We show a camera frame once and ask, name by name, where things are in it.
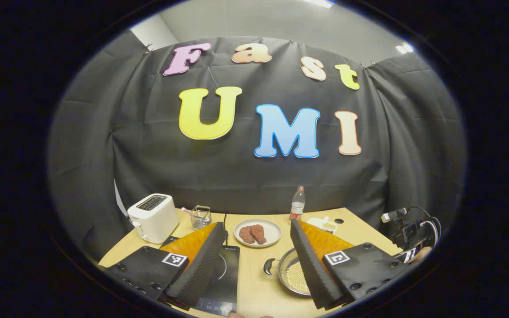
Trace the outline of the white toaster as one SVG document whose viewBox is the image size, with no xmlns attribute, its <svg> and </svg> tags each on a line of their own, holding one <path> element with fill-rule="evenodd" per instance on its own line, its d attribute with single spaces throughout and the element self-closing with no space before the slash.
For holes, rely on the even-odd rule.
<svg viewBox="0 0 509 318">
<path fill-rule="evenodd" d="M 153 193 L 128 209 L 129 219 L 138 236 L 149 243 L 161 244 L 179 224 L 179 216 L 170 195 Z"/>
</svg>

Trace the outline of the clear plastic water bottle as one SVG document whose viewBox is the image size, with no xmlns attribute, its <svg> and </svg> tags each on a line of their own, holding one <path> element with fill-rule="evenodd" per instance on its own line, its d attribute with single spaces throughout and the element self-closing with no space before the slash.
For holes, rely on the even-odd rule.
<svg viewBox="0 0 509 318">
<path fill-rule="evenodd" d="M 292 198 L 291 211 L 289 213 L 290 221 L 301 219 L 305 207 L 305 202 L 306 202 L 305 187 L 299 186 Z"/>
</svg>

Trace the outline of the stainless steel pot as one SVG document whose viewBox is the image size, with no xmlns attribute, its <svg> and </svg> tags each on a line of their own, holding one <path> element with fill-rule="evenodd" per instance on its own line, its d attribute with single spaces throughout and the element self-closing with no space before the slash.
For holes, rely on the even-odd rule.
<svg viewBox="0 0 509 318">
<path fill-rule="evenodd" d="M 276 259 L 276 258 L 267 259 L 266 262 L 263 264 L 263 272 L 265 274 L 267 274 L 268 276 L 277 276 L 280 283 L 283 284 L 283 286 L 287 290 L 289 290 L 297 295 L 311 296 L 311 294 L 303 295 L 303 294 L 294 292 L 293 290 L 291 290 L 291 288 L 289 288 L 287 286 L 287 282 L 285 281 L 285 270 L 289 267 L 289 265 L 291 265 L 292 263 L 295 263 L 295 262 L 300 263 L 300 260 L 299 260 L 296 250 L 293 248 L 293 249 L 289 250 L 288 252 L 286 252 L 283 255 L 283 257 L 280 259 Z"/>
</svg>

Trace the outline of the white divided dish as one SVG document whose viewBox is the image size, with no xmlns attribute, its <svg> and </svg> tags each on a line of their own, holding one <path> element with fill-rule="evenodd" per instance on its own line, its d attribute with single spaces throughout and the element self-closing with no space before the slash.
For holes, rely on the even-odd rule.
<svg viewBox="0 0 509 318">
<path fill-rule="evenodd" d="M 321 230 L 323 230 L 321 228 L 321 225 L 324 223 L 324 222 L 332 222 L 332 223 L 335 223 L 333 221 L 329 221 L 329 217 L 324 217 L 323 219 L 317 219 L 317 218 L 312 218 L 312 219 L 309 219 L 306 221 L 309 225 L 312 225 L 312 226 L 315 226 Z M 337 230 L 335 230 L 333 233 L 329 232 L 329 231 L 326 231 L 328 233 L 331 233 L 331 234 L 335 234 Z"/>
</svg>

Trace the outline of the pile of soybeans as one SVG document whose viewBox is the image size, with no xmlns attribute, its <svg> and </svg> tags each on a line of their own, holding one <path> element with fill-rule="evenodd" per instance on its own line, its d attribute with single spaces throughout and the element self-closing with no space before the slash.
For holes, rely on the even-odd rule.
<svg viewBox="0 0 509 318">
<path fill-rule="evenodd" d="M 299 262 L 292 263 L 285 270 L 285 281 L 287 282 L 287 286 L 294 292 L 303 295 L 310 294 L 309 287 Z"/>
</svg>

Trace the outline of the white round plate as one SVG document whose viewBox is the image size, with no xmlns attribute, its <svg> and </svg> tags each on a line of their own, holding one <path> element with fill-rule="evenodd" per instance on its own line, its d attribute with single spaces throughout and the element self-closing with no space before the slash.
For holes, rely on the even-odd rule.
<svg viewBox="0 0 509 318">
<path fill-rule="evenodd" d="M 256 240 L 254 243 L 247 243 L 241 236 L 240 236 L 240 230 L 242 230 L 243 227 L 247 226 L 254 226 L 254 225 L 261 225 L 263 228 L 263 236 L 266 239 L 265 243 L 257 243 Z M 252 248 L 266 248 L 270 247 L 273 244 L 277 243 L 277 241 L 281 238 L 281 228 L 274 222 L 265 220 L 265 219 L 248 219 L 239 222 L 234 230 L 233 234 L 235 238 L 238 240 L 239 243 L 244 244 L 245 246 L 252 247 Z"/>
</svg>

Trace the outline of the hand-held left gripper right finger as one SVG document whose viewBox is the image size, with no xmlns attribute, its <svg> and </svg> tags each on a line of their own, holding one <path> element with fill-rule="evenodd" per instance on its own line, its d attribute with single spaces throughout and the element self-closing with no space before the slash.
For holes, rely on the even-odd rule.
<svg viewBox="0 0 509 318">
<path fill-rule="evenodd" d="M 301 220 L 292 221 L 290 237 L 317 309 L 367 298 L 408 267 L 373 243 L 353 245 Z"/>
</svg>

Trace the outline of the black induction cooktop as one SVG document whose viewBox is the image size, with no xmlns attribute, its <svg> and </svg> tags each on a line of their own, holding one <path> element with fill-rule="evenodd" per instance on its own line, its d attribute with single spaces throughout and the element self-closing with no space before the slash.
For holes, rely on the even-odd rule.
<svg viewBox="0 0 509 318">
<path fill-rule="evenodd" d="M 219 316 L 228 316 L 236 312 L 238 305 L 240 248 L 223 244 L 215 259 L 206 289 L 200 294 L 195 309 Z"/>
</svg>

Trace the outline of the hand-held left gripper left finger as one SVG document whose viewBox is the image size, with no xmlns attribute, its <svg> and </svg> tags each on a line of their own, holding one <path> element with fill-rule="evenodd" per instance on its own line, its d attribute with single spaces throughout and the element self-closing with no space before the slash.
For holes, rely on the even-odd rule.
<svg viewBox="0 0 509 318">
<path fill-rule="evenodd" d="M 153 301 L 188 310 L 209 284 L 225 233 L 214 222 L 161 248 L 140 247 L 103 271 Z"/>
</svg>

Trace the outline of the black backdrop cloth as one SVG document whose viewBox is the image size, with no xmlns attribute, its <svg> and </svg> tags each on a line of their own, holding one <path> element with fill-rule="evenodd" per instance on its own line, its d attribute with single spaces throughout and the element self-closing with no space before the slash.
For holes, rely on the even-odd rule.
<svg viewBox="0 0 509 318">
<path fill-rule="evenodd" d="M 57 215 L 98 262 L 152 193 L 177 207 L 285 214 L 345 207 L 384 235 L 380 215 L 421 207 L 446 234 L 467 167 L 459 104 L 415 53 L 368 67 L 277 38 L 204 38 L 145 53 L 129 32 L 81 69 L 51 126 Z"/>
</svg>

